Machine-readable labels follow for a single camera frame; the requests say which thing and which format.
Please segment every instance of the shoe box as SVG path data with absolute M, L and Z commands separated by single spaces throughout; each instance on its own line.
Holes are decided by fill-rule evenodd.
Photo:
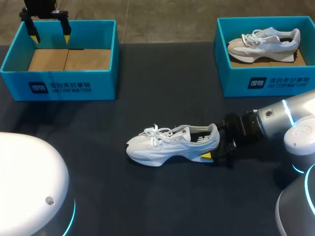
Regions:
M 119 65 L 116 21 L 34 21 L 35 43 L 21 23 L 0 73 L 16 101 L 114 100 Z
M 294 62 L 259 58 L 252 64 L 231 58 L 227 43 L 256 29 L 301 32 Z M 214 54 L 225 97 L 297 95 L 315 89 L 315 24 L 308 16 L 218 18 Z

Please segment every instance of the shoelace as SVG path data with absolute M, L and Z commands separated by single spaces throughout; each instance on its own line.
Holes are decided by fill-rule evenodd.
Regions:
M 148 135 L 151 137 L 151 146 L 152 147 L 157 147 L 159 145 L 161 145 L 164 142 L 166 143 L 170 143 L 171 141 L 169 140 L 169 137 L 171 135 L 173 135 L 172 132 L 170 132 L 171 129 L 169 128 L 161 128 L 159 129 L 158 126 L 156 124 L 154 124 L 154 128 L 147 128 L 144 129 L 144 131 L 142 133 L 140 133 L 139 135 Z
M 249 44 L 247 42 L 250 42 L 251 44 L 253 43 L 258 43 L 258 42 L 261 42 L 261 43 L 264 43 L 266 42 L 266 40 L 263 40 L 262 38 L 258 38 L 256 36 L 255 33 L 261 31 L 260 29 L 255 29 L 252 34 L 242 34 L 242 39 L 243 39 L 243 42 L 246 46 L 249 46 Z

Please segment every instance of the box label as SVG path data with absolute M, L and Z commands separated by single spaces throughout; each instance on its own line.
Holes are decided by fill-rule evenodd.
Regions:
M 48 93 L 44 82 L 29 82 L 32 93 Z
M 262 89 L 265 86 L 266 77 L 252 77 L 248 84 L 248 89 Z
M 269 80 L 268 88 L 296 88 L 305 87 L 310 78 L 309 77 L 299 77 L 299 78 L 271 78 Z
M 87 82 L 49 83 L 51 92 L 91 92 L 91 84 Z

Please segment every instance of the white sneaker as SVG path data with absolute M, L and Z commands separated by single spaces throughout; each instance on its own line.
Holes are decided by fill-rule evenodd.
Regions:
M 172 130 L 155 125 L 129 140 L 126 152 L 132 160 L 147 166 L 161 166 L 176 155 L 196 162 L 213 162 L 210 151 L 218 147 L 219 141 L 215 124 L 181 125 Z
M 270 27 L 256 29 L 252 34 L 242 34 L 242 38 L 228 43 L 228 53 L 243 62 L 252 63 L 258 58 L 267 57 L 277 61 L 293 62 L 300 45 L 300 31 L 280 32 Z

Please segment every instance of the shoe sole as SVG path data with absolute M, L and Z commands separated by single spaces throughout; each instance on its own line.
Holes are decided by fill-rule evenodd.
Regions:
M 288 54 L 288 53 L 272 53 L 272 54 L 263 54 L 261 56 L 257 56 L 257 57 L 242 57 L 242 56 L 238 56 L 235 54 L 232 54 L 229 52 L 229 54 L 236 58 L 237 60 L 246 62 L 246 63 L 253 63 L 255 60 L 257 60 L 258 58 L 271 58 L 272 60 L 276 60 L 276 61 L 282 61 L 282 62 L 294 62 L 295 61 L 295 56 L 294 53 L 293 54 Z
M 190 161 L 194 161 L 194 162 L 203 162 L 203 163 L 211 163 L 213 162 L 213 160 L 207 160 L 207 159 L 203 159 L 201 158 L 201 156 L 194 156 L 193 158 L 191 157 L 187 157 L 182 155 L 183 157 L 187 158 Z M 165 161 L 167 161 L 169 158 L 171 157 L 166 157 L 164 159 L 160 159 L 158 161 L 141 161 L 141 160 L 137 160 L 135 158 L 132 158 L 131 156 L 129 156 L 132 160 L 134 160 L 135 162 L 145 165 L 145 166 L 152 166 L 152 167 L 159 167 L 161 166 Z

